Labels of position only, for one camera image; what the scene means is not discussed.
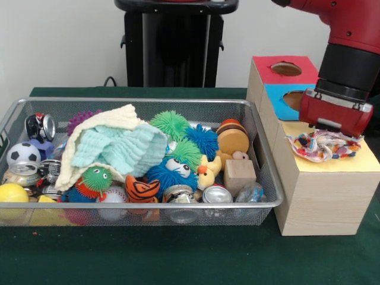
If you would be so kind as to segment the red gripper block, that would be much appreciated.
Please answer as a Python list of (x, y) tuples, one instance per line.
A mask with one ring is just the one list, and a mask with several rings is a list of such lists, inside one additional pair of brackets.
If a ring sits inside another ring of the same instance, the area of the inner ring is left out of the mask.
[(333, 97), (308, 88), (300, 101), (299, 120), (317, 129), (359, 137), (373, 115), (373, 106)]

